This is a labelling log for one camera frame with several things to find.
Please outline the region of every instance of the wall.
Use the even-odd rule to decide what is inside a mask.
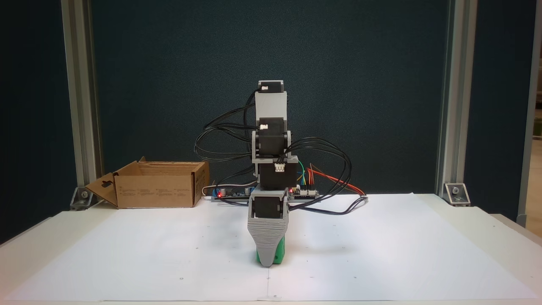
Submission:
[[[58,1],[14,1],[2,74],[4,182],[0,243],[69,208],[76,187]]]
[[[193,143],[206,122],[243,105],[258,80],[283,79],[294,139],[340,146],[367,192],[434,191],[448,1],[96,0],[92,8],[106,171],[142,155],[197,160]],[[243,149],[229,137],[205,145]],[[299,156],[340,172],[328,155]],[[212,164],[211,179],[248,164]]]
[[[471,202],[516,220],[536,0],[480,0],[464,181]]]

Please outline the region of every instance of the white paper sheet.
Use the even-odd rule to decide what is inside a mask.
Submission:
[[[340,211],[351,201],[343,196],[320,206]],[[287,255],[269,273],[268,294],[277,299],[537,297],[413,194],[372,196],[339,217],[310,214],[291,214]]]
[[[351,196],[321,207],[344,209]],[[286,256],[264,268],[247,210],[124,209],[7,300],[324,301],[536,298],[414,195],[352,214],[290,214]]]

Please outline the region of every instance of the robotic arm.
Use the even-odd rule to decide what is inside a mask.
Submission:
[[[292,137],[287,129],[283,81],[259,81],[258,88],[256,126],[260,128],[252,132],[252,163],[258,184],[248,202],[248,231],[261,264],[269,267],[284,256],[288,189],[296,187],[299,160],[291,152],[284,153]]]

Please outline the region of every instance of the white connector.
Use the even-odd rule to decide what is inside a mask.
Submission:
[[[275,172],[276,173],[284,173],[284,163],[275,163]]]

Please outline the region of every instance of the open cardboard box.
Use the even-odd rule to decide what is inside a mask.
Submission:
[[[206,162],[147,162],[142,157],[87,185],[117,208],[193,207],[209,184]]]

